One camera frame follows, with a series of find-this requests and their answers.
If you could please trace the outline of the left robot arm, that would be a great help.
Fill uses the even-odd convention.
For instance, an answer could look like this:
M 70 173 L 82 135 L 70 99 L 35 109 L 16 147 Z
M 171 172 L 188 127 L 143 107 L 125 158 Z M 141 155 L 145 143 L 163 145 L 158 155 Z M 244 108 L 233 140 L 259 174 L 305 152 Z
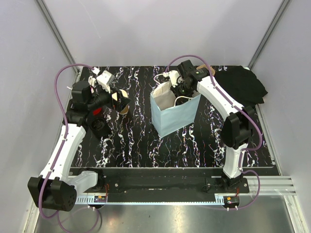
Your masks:
M 103 173 L 95 169 L 85 169 L 74 178 L 69 177 L 73 158 L 86 133 L 91 131 L 98 139 L 110 134 L 110 128 L 103 116 L 95 116 L 94 111 L 108 107 L 122 112 L 130 99 L 124 91 L 104 84 L 93 87 L 87 81 L 73 84 L 72 98 L 63 111 L 65 117 L 54 151 L 38 177 L 31 177 L 28 189 L 34 203 L 43 209 L 70 211 L 77 197 L 92 189 L 104 189 Z

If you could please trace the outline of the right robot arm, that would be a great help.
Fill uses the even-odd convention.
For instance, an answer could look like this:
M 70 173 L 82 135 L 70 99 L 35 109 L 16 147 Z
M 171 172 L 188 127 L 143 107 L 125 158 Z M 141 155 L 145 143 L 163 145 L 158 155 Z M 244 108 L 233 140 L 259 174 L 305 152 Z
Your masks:
M 242 183 L 242 160 L 254 133 L 252 107 L 234 100 L 212 77 L 207 68 L 196 69 L 190 60 L 177 66 L 178 77 L 171 90 L 177 98 L 186 99 L 198 92 L 221 114 L 224 123 L 221 140 L 226 145 L 225 164 L 216 185 L 225 192 L 234 192 Z

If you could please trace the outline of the stack of pulp cup carriers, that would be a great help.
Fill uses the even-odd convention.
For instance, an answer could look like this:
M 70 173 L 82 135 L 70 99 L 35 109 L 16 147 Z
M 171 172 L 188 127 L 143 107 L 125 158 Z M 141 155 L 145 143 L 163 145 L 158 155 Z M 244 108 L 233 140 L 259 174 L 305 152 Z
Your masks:
M 213 67 L 211 67 L 211 66 L 200 65 L 200 66 L 198 66 L 196 69 L 197 69 L 197 70 L 199 70 L 199 69 L 202 69 L 202 68 L 206 68 L 207 70 L 211 70 L 211 71 L 212 71 L 212 75 L 213 75 L 213 76 L 214 76 L 214 75 L 215 75 L 215 73 L 216 73 L 216 71 L 214 70 L 214 68 L 213 68 Z

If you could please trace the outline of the light blue paper bag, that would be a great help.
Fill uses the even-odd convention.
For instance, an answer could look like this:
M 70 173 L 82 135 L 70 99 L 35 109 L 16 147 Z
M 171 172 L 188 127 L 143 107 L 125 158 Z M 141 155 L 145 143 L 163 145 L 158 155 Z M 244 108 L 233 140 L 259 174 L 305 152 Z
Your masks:
M 170 80 L 158 83 L 150 94 L 152 124 L 163 138 L 194 122 L 201 95 L 175 97 Z

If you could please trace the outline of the stack of paper cups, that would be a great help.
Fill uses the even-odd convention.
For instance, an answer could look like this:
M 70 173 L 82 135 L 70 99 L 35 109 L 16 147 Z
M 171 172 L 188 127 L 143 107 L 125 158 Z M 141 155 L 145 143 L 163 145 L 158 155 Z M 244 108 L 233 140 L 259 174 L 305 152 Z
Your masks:
M 120 91 L 122 92 L 122 96 L 123 96 L 123 97 L 128 98 L 128 93 L 127 93 L 125 90 L 120 89 Z M 128 110 L 129 110 L 129 105 L 128 105 L 128 104 L 129 104 L 129 101 L 128 101 L 128 103 L 125 105 L 125 107 L 122 109 L 122 111 L 120 112 L 120 114 L 125 115 L 125 114 L 128 113 Z

